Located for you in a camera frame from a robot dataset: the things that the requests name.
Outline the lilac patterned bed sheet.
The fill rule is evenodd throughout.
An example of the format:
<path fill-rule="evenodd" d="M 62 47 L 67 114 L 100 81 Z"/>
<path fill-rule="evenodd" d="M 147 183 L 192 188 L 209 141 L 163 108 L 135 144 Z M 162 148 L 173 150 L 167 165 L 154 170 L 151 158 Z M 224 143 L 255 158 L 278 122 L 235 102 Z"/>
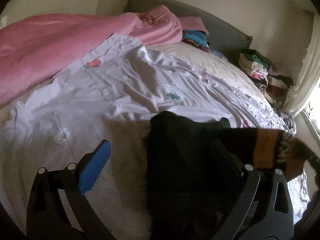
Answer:
<path fill-rule="evenodd" d="M 161 111 L 287 130 L 268 103 L 137 38 L 112 35 L 1 110 L 1 204 L 25 231 L 38 169 L 62 169 L 107 139 L 111 157 L 87 199 L 118 239 L 148 239 L 143 138 Z"/>

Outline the pile of folded clothes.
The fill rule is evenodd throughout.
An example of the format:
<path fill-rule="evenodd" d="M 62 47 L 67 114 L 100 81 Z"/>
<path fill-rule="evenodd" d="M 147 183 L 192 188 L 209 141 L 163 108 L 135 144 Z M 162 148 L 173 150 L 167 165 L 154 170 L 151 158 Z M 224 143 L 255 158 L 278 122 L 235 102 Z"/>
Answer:
<path fill-rule="evenodd" d="M 291 77 L 279 74 L 270 59 L 252 49 L 239 54 L 238 64 L 273 108 L 284 107 L 287 93 L 293 87 Z"/>

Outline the striped folded clothes stack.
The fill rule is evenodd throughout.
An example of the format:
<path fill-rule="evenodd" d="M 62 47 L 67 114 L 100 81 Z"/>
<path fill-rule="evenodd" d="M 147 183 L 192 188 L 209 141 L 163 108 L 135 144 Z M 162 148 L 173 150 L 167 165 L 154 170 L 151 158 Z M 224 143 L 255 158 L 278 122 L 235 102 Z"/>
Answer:
<path fill-rule="evenodd" d="M 205 32 L 194 30 L 182 31 L 182 42 L 191 44 L 205 52 L 209 52 L 208 36 Z"/>

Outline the pink blanket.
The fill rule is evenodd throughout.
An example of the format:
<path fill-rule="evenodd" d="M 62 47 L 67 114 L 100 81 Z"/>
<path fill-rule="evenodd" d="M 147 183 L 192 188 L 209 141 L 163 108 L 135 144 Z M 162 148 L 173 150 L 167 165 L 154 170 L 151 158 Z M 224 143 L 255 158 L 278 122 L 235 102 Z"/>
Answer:
<path fill-rule="evenodd" d="M 182 39 L 180 20 L 161 5 L 119 16 L 36 15 L 1 29 L 1 106 L 83 57 L 113 34 L 145 45 Z"/>

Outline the black printed t-shirt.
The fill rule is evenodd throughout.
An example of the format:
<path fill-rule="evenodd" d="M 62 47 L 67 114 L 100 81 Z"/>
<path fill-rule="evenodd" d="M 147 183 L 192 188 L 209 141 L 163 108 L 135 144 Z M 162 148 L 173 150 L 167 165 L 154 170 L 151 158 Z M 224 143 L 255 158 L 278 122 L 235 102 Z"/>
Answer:
<path fill-rule="evenodd" d="M 319 157 L 278 129 L 232 128 L 164 111 L 146 139 L 151 239 L 319 239 L 319 194 L 293 220 L 287 183 Z M 226 153 L 243 163 L 242 191 L 228 184 Z"/>

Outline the cream curtain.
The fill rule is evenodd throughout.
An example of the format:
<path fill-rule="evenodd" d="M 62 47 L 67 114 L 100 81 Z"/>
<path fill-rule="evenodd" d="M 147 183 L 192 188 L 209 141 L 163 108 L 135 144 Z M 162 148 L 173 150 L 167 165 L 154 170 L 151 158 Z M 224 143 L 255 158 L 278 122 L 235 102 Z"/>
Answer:
<path fill-rule="evenodd" d="M 315 13 L 310 44 L 302 68 L 284 103 L 284 111 L 295 118 L 306 106 L 313 90 L 319 85 L 319 13 Z"/>

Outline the bag of clothes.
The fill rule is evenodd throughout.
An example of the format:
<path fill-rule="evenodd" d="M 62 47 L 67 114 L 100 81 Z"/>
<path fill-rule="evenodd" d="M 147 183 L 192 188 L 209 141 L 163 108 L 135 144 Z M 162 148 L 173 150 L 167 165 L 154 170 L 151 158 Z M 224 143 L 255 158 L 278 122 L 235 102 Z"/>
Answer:
<path fill-rule="evenodd" d="M 282 120 L 285 122 L 286 126 L 289 129 L 289 132 L 293 135 L 296 134 L 297 132 L 297 126 L 295 120 L 288 115 L 285 111 L 283 110 L 278 110 L 277 114 L 282 118 Z"/>

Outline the grey bed headboard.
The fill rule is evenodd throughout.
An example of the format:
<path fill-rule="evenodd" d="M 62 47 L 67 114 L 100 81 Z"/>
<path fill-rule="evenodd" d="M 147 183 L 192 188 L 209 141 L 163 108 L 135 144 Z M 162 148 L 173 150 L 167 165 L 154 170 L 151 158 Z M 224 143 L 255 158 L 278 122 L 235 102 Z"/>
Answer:
<path fill-rule="evenodd" d="M 253 41 L 252 36 L 215 15 L 175 0 L 127 0 L 123 12 L 145 12 L 160 5 L 166 6 L 177 17 L 199 16 L 209 32 L 209 48 L 225 55 L 234 65 L 238 64 L 240 53 L 249 49 Z"/>

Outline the pink pillow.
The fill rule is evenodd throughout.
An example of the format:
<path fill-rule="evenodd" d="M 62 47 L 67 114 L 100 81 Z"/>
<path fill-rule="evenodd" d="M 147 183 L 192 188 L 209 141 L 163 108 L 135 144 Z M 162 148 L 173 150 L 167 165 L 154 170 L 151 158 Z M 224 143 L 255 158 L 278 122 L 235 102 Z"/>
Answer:
<path fill-rule="evenodd" d="M 205 33 L 207 36 L 209 35 L 208 30 L 205 28 L 202 19 L 198 16 L 185 16 L 178 18 L 183 30 L 193 30 L 193 31 L 201 31 Z"/>

